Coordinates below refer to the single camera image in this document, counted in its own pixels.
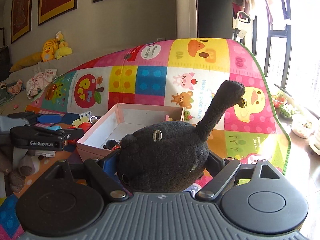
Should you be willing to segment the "left hand brown glove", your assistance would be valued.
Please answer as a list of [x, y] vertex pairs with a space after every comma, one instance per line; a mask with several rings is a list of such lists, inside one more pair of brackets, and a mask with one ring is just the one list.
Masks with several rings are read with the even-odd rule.
[[35, 173], [35, 166], [28, 151], [14, 165], [16, 158], [9, 153], [11, 148], [1, 149], [1, 174], [4, 174], [5, 190], [20, 193], [24, 188], [25, 179]]

